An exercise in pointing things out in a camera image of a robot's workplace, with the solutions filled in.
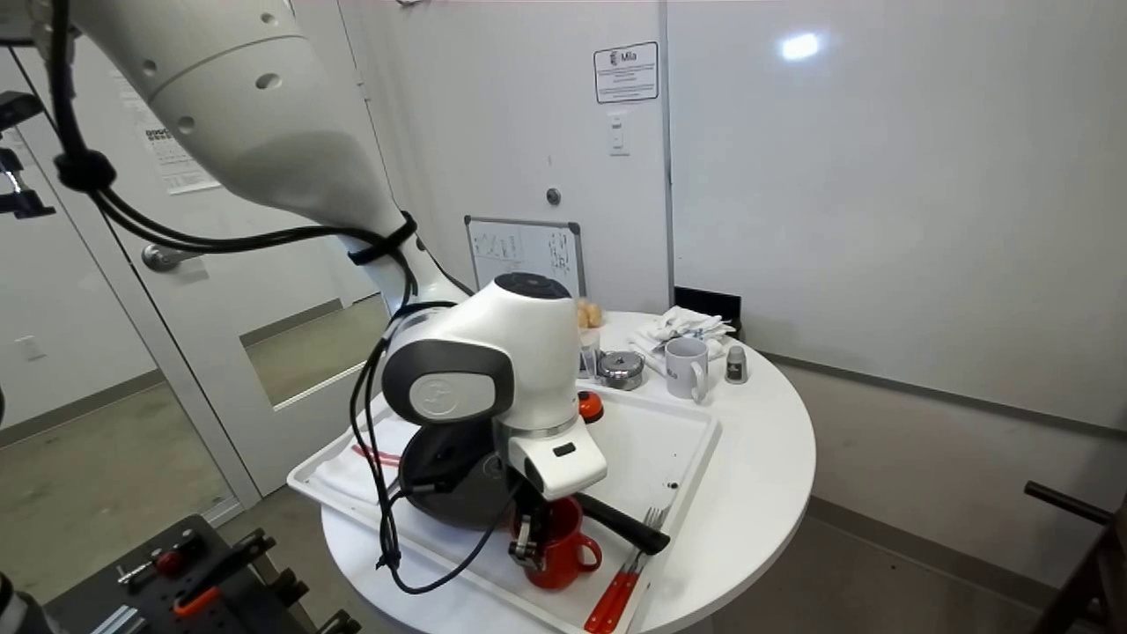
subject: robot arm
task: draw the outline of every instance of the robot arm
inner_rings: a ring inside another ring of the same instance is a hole
[[[75,26],[105,48],[180,146],[231,194],[323,224],[400,229],[381,168],[344,127],[314,47],[285,0],[76,0]],[[400,243],[414,298],[466,292],[414,243]],[[406,276],[361,265],[388,315]],[[575,416],[576,327],[571,296],[536,276],[406,327],[384,363],[384,397],[412,422],[496,416],[507,460],[546,500],[602,478],[604,459]]]

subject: floor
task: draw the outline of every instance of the floor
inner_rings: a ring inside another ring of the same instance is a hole
[[[370,343],[370,315],[314,315],[246,343],[269,393],[316,383]],[[37,599],[101,568],[180,514],[220,500],[220,484],[171,393],[136,383],[14,444],[0,444],[0,572]],[[406,631],[370,608],[326,561],[316,507],[277,490],[220,533],[277,536],[274,564],[314,592],[314,620],[347,608],[365,631]],[[1016,634],[1035,612],[946,577],[832,521],[806,519],[787,553],[726,606],[717,634]]]
[[[274,561],[293,568],[314,592],[314,624],[347,608],[361,631],[409,631],[365,606],[326,561],[316,507],[281,490],[220,533],[246,530],[277,536]],[[982,592],[944,572],[806,519],[787,553],[715,620],[715,634],[1020,634],[1035,608]]]

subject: wall outlet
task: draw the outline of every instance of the wall outlet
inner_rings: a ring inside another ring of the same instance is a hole
[[[34,338],[34,336],[22,336],[22,338],[14,338],[14,348],[26,357],[26,363],[37,363],[37,358],[44,358],[44,354],[42,354],[42,345],[37,345],[37,338]]]

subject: door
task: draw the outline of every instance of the door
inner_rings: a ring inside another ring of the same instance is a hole
[[[0,93],[27,93],[8,48]],[[112,233],[42,177],[44,134],[42,118],[0,134],[4,202],[53,209],[0,214],[0,568],[34,599],[256,497]]]
[[[314,18],[316,27],[337,27],[333,11]],[[326,55],[343,59],[331,67],[347,89],[343,44]],[[34,54],[26,59],[37,86],[42,62]],[[112,157],[116,190],[146,220],[198,237],[303,224],[300,214],[220,190],[84,40],[76,40],[75,86],[87,146]],[[55,142],[42,137],[34,150],[48,163]],[[94,220],[87,202],[68,194],[68,206]],[[384,315],[374,285],[333,240],[220,256],[161,253],[124,229],[112,229],[112,240],[142,276],[256,494],[281,487],[294,460],[347,426],[347,391],[384,330]]]

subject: sign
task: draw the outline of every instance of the sign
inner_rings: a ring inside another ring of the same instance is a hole
[[[596,101],[652,101],[659,98],[659,44],[596,48]]]

